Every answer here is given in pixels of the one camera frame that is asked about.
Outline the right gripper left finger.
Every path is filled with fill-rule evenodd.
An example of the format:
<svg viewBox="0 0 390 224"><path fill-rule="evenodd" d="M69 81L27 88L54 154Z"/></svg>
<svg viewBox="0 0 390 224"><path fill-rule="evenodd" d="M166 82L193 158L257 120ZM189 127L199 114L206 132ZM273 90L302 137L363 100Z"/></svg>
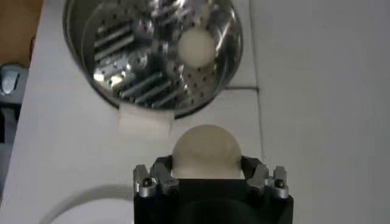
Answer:
<svg viewBox="0 0 390 224"><path fill-rule="evenodd" d="M151 198L157 194L174 197L179 193L179 180L171 175L172 156L158 157L150 170L144 164L133 170L134 196Z"/></svg>

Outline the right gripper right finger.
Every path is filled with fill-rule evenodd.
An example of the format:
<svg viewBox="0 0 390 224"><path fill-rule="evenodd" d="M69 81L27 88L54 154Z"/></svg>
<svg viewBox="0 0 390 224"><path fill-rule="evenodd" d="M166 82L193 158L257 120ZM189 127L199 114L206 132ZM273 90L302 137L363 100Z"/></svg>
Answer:
<svg viewBox="0 0 390 224"><path fill-rule="evenodd" d="M283 166L277 166L273 175L268 167L257 158L241 157L241 170L251 189L259 195L270 194L273 198L288 198L287 171Z"/></svg>

